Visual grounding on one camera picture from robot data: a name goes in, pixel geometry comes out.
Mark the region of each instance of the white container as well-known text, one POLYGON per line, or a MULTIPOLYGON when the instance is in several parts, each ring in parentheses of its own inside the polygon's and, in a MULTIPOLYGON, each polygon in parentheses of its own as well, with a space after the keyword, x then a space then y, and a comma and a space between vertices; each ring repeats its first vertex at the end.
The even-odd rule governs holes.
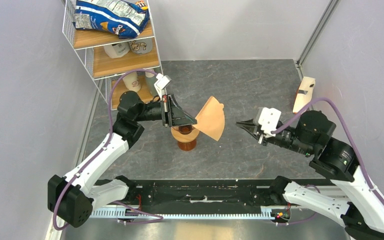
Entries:
POLYGON ((130 51, 130 46, 127 42, 120 42, 105 45, 103 49, 110 58, 116 59, 126 55, 130 51))
POLYGON ((135 54, 147 54, 153 48, 152 37, 128 42, 130 49, 135 54))
POLYGON ((142 86, 138 79, 138 73, 132 72, 125 77, 123 77, 123 82, 126 85, 126 88, 130 91, 139 92, 142 86))

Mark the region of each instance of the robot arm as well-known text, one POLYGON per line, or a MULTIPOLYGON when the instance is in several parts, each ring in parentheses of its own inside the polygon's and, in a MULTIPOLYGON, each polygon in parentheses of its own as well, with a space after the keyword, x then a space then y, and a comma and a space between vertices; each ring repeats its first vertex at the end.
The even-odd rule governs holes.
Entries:
POLYGON ((73 227, 84 224, 93 210, 125 199, 129 196, 129 189, 135 187, 132 181, 123 176, 100 186, 94 184, 116 159, 138 141, 144 132, 138 122, 160 120, 166 127, 197 123, 195 118, 183 111, 172 94, 167 94, 166 86, 170 78, 161 74, 157 78, 155 87, 159 101, 145 104, 136 92, 123 93, 117 107, 117 119, 112 126, 112 133, 108 133, 102 143, 73 170, 63 177, 54 175, 49 180, 48 209, 54 212, 58 198, 64 188, 67 188, 59 203, 57 215, 73 227))
POLYGON ((255 119, 237 125, 263 146, 270 143, 306 157, 314 156, 309 166, 337 185, 351 202, 323 196, 284 177, 273 182, 273 191, 291 204, 334 220, 357 240, 384 240, 384 205, 366 183, 353 148, 332 137, 336 125, 313 110, 304 112, 296 127, 288 126, 273 134, 272 131, 283 125, 280 115, 277 109, 264 107, 255 119))

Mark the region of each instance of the gray floor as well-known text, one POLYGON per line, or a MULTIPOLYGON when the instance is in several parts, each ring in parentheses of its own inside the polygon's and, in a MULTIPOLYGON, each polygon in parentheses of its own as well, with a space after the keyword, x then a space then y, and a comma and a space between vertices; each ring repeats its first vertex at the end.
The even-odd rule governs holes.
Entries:
MULTIPOLYGON (((126 154, 101 176, 112 179, 266 179, 319 178, 308 167, 309 158, 276 147, 261 146, 236 121, 252 119, 258 107, 282 111, 281 120, 293 116, 300 83, 292 60, 167 61, 164 74, 172 79, 167 88, 180 106, 195 116, 210 96, 224 104, 225 128, 220 141, 200 133, 190 152, 177 147, 169 128, 160 121, 142 122, 145 132, 126 154)), ((107 106, 100 99, 86 154, 108 133, 107 106)))

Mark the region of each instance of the white wall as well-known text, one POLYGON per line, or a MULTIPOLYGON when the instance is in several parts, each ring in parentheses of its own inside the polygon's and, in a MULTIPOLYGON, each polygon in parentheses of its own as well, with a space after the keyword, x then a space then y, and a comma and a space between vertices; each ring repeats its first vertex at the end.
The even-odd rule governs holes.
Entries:
POLYGON ((41 240, 47 182, 75 164, 95 87, 59 0, 0 1, 0 240, 41 240))
POLYGON ((297 60, 329 0, 148 0, 161 60, 297 60))
MULTIPOLYGON (((339 107, 384 193, 384 1, 340 1, 303 71, 316 78, 314 97, 328 97, 339 107)), ((327 104, 315 108, 337 120, 327 104)))

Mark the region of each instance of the blue snack bag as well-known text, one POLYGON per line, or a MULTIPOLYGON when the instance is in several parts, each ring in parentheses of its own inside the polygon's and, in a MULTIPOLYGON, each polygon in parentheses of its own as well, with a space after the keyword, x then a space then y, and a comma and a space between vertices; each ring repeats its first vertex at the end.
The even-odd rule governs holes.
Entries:
POLYGON ((123 0, 77 0, 74 27, 77 30, 110 32, 118 35, 119 39, 134 39, 150 20, 144 2, 136 4, 123 0))

